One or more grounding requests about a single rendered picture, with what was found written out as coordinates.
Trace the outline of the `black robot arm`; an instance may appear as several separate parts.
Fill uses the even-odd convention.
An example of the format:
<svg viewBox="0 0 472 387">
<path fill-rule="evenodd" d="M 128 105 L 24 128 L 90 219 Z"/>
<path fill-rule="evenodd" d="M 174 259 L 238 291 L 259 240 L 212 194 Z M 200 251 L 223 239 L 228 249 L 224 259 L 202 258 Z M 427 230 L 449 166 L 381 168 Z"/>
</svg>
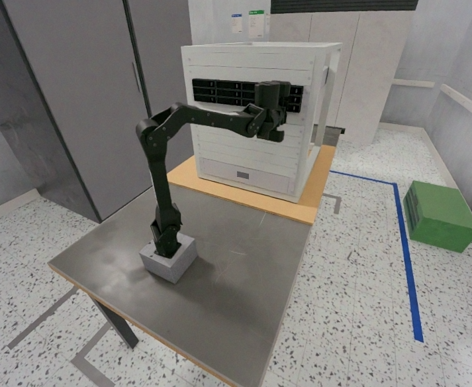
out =
<svg viewBox="0 0 472 387">
<path fill-rule="evenodd" d="M 279 82 L 256 84 L 255 103 L 249 103 L 242 111 L 224 113 L 176 102 L 137 124 L 136 135 L 148 160 L 157 203 L 156 218 L 150 225 L 155 238 L 154 254 L 172 259 L 182 245 L 177 242 L 177 233 L 182 225 L 181 213 L 176 204 L 171 202 L 165 167 L 168 140 L 186 123 L 228 129 L 243 137 L 252 138 L 256 135 L 257 138 L 268 140 L 269 132 L 279 121 L 274 111 L 278 106 L 279 88 Z"/>
</svg>

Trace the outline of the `white rack cabinet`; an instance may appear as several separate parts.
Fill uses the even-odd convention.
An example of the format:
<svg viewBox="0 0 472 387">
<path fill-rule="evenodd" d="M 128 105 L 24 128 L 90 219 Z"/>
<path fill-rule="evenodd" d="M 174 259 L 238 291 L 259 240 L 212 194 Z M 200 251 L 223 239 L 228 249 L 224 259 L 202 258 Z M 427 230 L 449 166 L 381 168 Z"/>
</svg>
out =
<svg viewBox="0 0 472 387">
<path fill-rule="evenodd" d="M 329 46 L 324 48 L 322 44 Z M 191 124 L 197 177 L 298 203 L 320 152 L 342 45 L 236 42 L 181 46 L 188 105 L 224 113 L 245 108 L 194 101 L 192 79 L 258 83 L 280 80 L 304 86 L 300 113 L 287 112 L 286 123 L 277 128 L 285 131 L 282 142 Z M 327 68 L 324 63 L 330 52 Z M 315 143 L 311 143 L 323 84 L 326 87 Z"/>
</svg>

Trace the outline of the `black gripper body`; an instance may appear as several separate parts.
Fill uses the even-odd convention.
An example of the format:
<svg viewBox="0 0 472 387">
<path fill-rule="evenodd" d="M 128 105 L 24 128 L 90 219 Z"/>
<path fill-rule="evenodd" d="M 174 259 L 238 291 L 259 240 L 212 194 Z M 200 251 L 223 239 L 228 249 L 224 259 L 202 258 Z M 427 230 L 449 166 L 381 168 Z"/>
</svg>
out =
<svg viewBox="0 0 472 387">
<path fill-rule="evenodd" d="M 280 127 L 280 125 L 283 125 L 283 122 L 284 122 L 285 107 L 283 106 L 284 105 L 283 100 L 284 100 L 284 97 L 288 97 L 290 94 L 291 83 L 285 82 L 285 81 L 277 81 L 277 80 L 273 80 L 272 82 L 280 83 L 278 106 L 277 108 L 274 109 L 274 111 L 278 114 L 279 121 L 278 121 L 277 126 L 269 132 L 268 141 L 282 142 L 284 140 L 285 131 L 277 131 L 277 127 Z M 281 121 L 281 124 L 280 124 L 280 121 Z"/>
</svg>

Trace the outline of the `tan wooden board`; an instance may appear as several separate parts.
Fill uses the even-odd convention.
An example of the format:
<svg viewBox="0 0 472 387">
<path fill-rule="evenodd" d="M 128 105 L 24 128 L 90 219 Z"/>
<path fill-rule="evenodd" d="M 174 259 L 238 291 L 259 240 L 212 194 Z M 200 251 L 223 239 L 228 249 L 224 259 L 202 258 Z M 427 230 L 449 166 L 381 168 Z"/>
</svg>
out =
<svg viewBox="0 0 472 387">
<path fill-rule="evenodd" d="M 323 145 L 298 203 L 197 177 L 195 155 L 167 174 L 169 184 L 313 225 L 336 147 Z"/>
</svg>

